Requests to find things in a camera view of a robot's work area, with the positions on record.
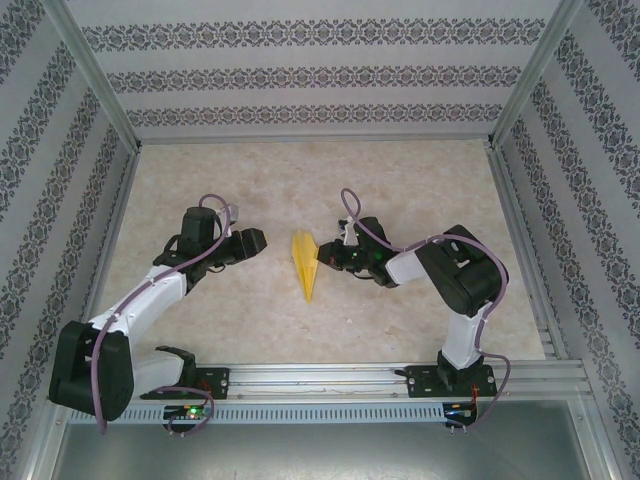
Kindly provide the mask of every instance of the metal bar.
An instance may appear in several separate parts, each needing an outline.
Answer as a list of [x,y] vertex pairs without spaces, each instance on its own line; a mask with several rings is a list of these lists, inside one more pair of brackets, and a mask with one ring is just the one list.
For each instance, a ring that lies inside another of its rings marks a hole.
[[542,343],[551,342],[551,335],[548,329],[538,329],[538,335],[540,335],[540,341]]
[[[132,405],[113,425],[150,425],[163,422],[164,408]],[[421,403],[326,403],[326,404],[227,404],[216,403],[211,423],[218,425],[304,425],[339,423],[415,423],[444,422],[442,402]],[[176,424],[194,424],[199,420],[178,417]],[[93,425],[91,415],[74,412],[71,425]]]
[[125,174],[126,176],[124,180],[124,188],[122,188],[118,199],[116,200],[114,218],[111,226],[109,227],[109,233],[107,234],[107,238],[105,240],[105,248],[103,248],[102,254],[100,255],[100,260],[98,260],[98,271],[96,274],[97,281],[91,287],[91,294],[89,295],[89,299],[87,301],[87,308],[85,308],[85,316],[83,318],[84,322],[101,313],[98,312],[98,308],[100,306],[100,298],[102,297],[102,292],[104,291],[104,287],[107,284],[107,272],[109,272],[111,260],[113,259],[113,254],[116,250],[118,234],[120,233],[122,220],[124,219],[127,204],[129,203],[129,195],[131,193],[131,188],[133,187],[133,181],[136,176],[136,169],[138,168],[139,161],[140,152],[137,152],[135,154],[135,158],[130,162],[128,166],[128,171]]
[[611,443],[593,398],[577,398],[567,402],[580,442],[582,455],[591,478],[621,480]]
[[[506,372],[504,365],[490,364],[496,381],[501,382]],[[217,403],[442,402],[442,398],[408,398],[405,378],[394,373],[407,365],[224,365],[231,370],[228,397]],[[564,400],[591,393],[591,386],[580,361],[518,361],[513,362],[511,378],[502,400]],[[465,401],[469,397],[456,397],[447,401]],[[181,402],[165,400],[155,403]],[[134,400],[132,404],[145,405],[149,402]]]
[[184,143],[289,143],[289,142],[410,142],[417,140],[483,140],[487,132],[477,133],[398,133],[398,134],[345,134],[345,135],[251,135],[211,137],[159,137],[145,138],[142,145],[176,145]]
[[511,126],[515,123],[522,111],[529,94],[535,87],[544,71],[547,63],[553,56],[553,52],[560,43],[573,17],[582,5],[582,0],[561,0],[553,13],[549,24],[542,34],[542,38],[536,45],[533,55],[524,68],[516,86],[500,113],[500,117],[491,134],[493,145],[504,142]]
[[567,359],[569,355],[564,347],[562,335],[544,287],[544,281],[538,268],[531,239],[527,233],[524,217],[522,212],[516,208],[518,201],[513,185],[505,171],[506,165],[502,152],[497,148],[490,148],[487,150],[487,156],[518,264],[522,271],[522,277],[529,292],[529,300],[531,301],[534,316],[538,323],[543,324],[544,328],[548,329],[556,357],[560,360]]
[[544,352],[545,358],[557,358],[556,350],[553,348],[553,344],[551,342],[542,342],[542,351]]
[[24,470],[16,478],[46,480],[53,476],[69,413],[68,408],[45,403]]
[[113,88],[100,64],[82,34],[65,0],[42,0],[42,6],[53,21],[67,48],[80,67],[82,74],[93,89],[100,104],[107,112],[111,123],[126,143],[129,152],[135,152],[139,145],[133,125],[118,102]]

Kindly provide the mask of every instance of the black bracket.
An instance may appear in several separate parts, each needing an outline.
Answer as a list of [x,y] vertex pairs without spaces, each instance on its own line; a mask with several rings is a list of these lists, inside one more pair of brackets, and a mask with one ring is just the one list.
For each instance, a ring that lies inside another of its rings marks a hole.
[[409,398],[472,397],[474,387],[478,397],[494,397],[498,391],[490,365],[480,366],[473,377],[448,387],[437,370],[437,365],[409,365],[395,373],[407,379]]
[[[197,367],[192,388],[205,390],[211,394],[214,400],[226,400],[229,392],[228,368]],[[141,395],[143,400],[203,400],[202,395],[189,392],[150,392]]]

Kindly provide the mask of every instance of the robotic arm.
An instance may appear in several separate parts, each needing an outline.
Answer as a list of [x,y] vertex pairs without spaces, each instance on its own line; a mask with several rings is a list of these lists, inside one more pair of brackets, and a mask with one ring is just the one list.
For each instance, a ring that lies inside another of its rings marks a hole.
[[[207,272],[215,272],[212,268],[224,269],[256,256],[267,246],[261,230],[232,231],[238,207],[231,205],[229,212],[229,228],[222,231],[223,225],[227,224],[224,211],[216,212],[202,206],[187,209],[180,234],[169,240],[164,251],[153,261],[149,273],[130,293],[149,281],[151,285],[130,301],[108,328],[98,362],[100,401],[106,420],[118,418],[131,398],[159,387],[195,387],[193,354],[177,348],[158,347],[153,354],[138,357],[134,347],[167,308],[188,295]],[[225,236],[224,240],[208,256],[153,281],[172,267],[207,252],[221,235]],[[102,328],[124,301],[86,324],[70,322],[62,329],[49,387],[52,402],[95,414],[90,378],[93,347]]]
[[[387,241],[377,218],[365,217],[360,222],[376,237]],[[502,286],[494,261],[462,241],[444,239],[397,252],[372,238],[351,217],[339,221],[338,226],[342,238],[320,246],[318,261],[354,275],[366,270],[375,283],[387,288],[419,278],[430,279],[452,310],[447,339],[438,353],[438,378],[449,391],[472,381],[484,360],[476,347],[476,334],[483,314]],[[454,226],[444,235],[478,242],[462,225]]]

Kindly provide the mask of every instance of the patterned wallpaper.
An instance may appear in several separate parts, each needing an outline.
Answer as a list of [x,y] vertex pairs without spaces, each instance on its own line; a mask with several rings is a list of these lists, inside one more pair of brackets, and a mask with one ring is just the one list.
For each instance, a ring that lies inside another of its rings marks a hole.
[[146,140],[488,134],[558,0],[102,3],[70,7]]
[[81,319],[129,154],[41,5],[0,1],[0,479],[20,470],[60,325]]
[[640,478],[639,31],[633,2],[585,2],[502,146],[623,478]]

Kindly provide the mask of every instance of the floor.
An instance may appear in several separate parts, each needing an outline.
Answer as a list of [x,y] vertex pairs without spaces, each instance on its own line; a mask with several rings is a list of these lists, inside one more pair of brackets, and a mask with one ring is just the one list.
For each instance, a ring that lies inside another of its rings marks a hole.
[[510,274],[484,349],[544,358],[479,140],[145,146],[101,308],[147,273],[179,233],[185,210],[215,192],[240,207],[237,227],[264,230],[269,246],[209,274],[150,328],[140,352],[169,344],[200,363],[434,361],[449,310],[426,281],[388,290],[319,265],[312,301],[305,301],[291,256],[293,232],[311,231],[318,245],[336,238],[336,222],[346,216],[344,186],[396,245],[466,226]]

